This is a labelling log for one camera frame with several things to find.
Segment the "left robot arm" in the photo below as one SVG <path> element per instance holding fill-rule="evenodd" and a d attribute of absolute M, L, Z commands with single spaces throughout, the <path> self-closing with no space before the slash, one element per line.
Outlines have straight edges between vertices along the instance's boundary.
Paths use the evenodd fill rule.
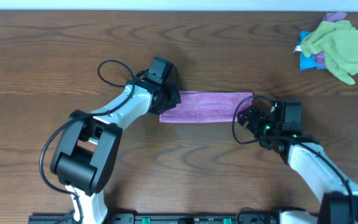
<path fill-rule="evenodd" d="M 180 103 L 175 83 L 134 78 L 122 93 L 91 113 L 76 110 L 56 130 L 60 136 L 50 171 L 71 195 L 72 223 L 104 223 L 108 209 L 103 189 L 116 163 L 123 131 L 146 113 L 161 113 Z"/>

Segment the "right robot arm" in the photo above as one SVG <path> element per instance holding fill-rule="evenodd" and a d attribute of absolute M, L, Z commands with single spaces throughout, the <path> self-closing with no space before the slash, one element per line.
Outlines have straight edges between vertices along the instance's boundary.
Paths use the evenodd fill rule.
<path fill-rule="evenodd" d="M 329 159 L 313 136 L 303 134 L 300 105 L 274 105 L 270 114 L 251 106 L 236 118 L 261 147 L 275 151 L 301 176 L 320 204 L 317 215 L 279 209 L 269 223 L 358 223 L 358 184 Z"/>

